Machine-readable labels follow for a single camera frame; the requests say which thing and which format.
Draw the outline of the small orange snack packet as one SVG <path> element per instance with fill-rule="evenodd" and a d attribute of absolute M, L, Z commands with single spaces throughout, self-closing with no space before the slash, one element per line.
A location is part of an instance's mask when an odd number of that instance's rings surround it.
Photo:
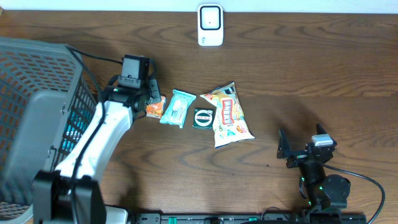
<path fill-rule="evenodd" d="M 167 101 L 166 96 L 161 96 L 159 103 L 154 103 L 146 106 L 146 116 L 151 118 L 160 119 L 164 113 L 165 103 Z"/>

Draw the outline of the teal wet wipes pack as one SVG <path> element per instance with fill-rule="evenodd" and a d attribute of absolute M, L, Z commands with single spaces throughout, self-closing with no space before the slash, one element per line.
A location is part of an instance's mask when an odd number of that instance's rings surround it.
<path fill-rule="evenodd" d="M 197 96 L 185 91 L 173 90 L 173 96 L 169 106 L 160 119 L 161 124 L 178 125 L 183 128 L 190 105 L 196 100 Z"/>

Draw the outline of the green square box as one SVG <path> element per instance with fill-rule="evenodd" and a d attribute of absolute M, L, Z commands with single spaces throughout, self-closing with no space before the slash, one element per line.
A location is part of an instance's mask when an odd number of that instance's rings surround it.
<path fill-rule="evenodd" d="M 213 109 L 195 108 L 193 117 L 193 129 L 212 129 L 214 122 Z"/>

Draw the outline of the yellow snack bag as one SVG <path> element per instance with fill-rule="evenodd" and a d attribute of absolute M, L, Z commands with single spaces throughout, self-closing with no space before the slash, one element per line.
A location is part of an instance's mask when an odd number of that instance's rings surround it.
<path fill-rule="evenodd" d="M 244 111 L 239 102 L 235 82 L 202 94 L 201 97 L 216 107 L 213 122 L 215 148 L 232 142 L 255 139 L 244 119 Z"/>

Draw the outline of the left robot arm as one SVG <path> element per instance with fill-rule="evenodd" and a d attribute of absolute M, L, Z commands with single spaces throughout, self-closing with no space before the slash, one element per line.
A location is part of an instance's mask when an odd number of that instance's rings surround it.
<path fill-rule="evenodd" d="M 157 80 L 108 85 L 95 115 L 71 153 L 32 183 L 34 223 L 129 223 L 127 209 L 106 205 L 100 181 L 118 142 L 146 106 L 161 101 Z"/>

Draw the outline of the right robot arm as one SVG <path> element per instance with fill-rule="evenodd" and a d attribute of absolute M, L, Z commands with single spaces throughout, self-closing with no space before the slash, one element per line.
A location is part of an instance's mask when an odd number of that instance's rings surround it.
<path fill-rule="evenodd" d="M 316 125 L 317 133 L 305 149 L 295 151 L 283 130 L 279 130 L 277 158 L 286 160 L 286 167 L 299 168 L 299 189 L 309 207 L 300 211 L 296 219 L 303 223 L 343 223 L 341 211 L 348 205 L 351 182 L 340 175 L 326 175 L 324 165 L 333 158 L 336 141 Z"/>

